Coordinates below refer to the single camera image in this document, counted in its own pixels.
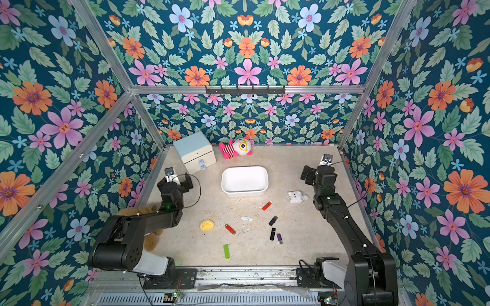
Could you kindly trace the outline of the purple usb drive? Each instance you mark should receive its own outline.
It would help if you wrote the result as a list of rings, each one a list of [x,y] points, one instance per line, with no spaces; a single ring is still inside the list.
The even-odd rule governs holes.
[[[280,233],[277,233],[276,236],[277,236],[277,239],[278,239],[279,244],[282,245],[283,244],[283,239],[282,239],[281,234]]]

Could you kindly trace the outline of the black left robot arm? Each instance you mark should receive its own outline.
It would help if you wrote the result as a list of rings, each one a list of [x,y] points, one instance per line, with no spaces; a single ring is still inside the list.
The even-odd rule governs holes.
[[[152,207],[129,207],[107,219],[88,264],[106,271],[127,271],[162,277],[175,264],[170,257],[153,254],[163,230],[176,227],[183,215],[183,195],[193,189],[192,176],[167,175],[158,182],[162,202]]]

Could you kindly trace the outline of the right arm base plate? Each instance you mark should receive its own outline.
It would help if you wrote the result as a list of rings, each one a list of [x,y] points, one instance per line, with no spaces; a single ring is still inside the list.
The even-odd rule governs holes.
[[[306,267],[296,268],[297,286],[310,289],[341,289],[336,283],[323,276],[317,276],[314,271]]]

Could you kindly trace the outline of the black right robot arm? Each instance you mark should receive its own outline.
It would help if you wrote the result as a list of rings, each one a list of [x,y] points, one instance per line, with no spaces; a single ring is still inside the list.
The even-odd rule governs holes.
[[[343,290],[339,305],[398,305],[396,262],[353,220],[346,201],[336,192],[336,178],[330,165],[305,166],[301,173],[301,180],[313,186],[315,208],[333,227],[348,255],[345,269],[325,260],[318,263],[320,273]]]

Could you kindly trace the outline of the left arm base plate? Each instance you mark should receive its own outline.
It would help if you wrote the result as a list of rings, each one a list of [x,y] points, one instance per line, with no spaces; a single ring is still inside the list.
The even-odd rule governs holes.
[[[176,268],[167,270],[163,275],[147,276],[144,289],[193,289],[197,280],[197,269]]]

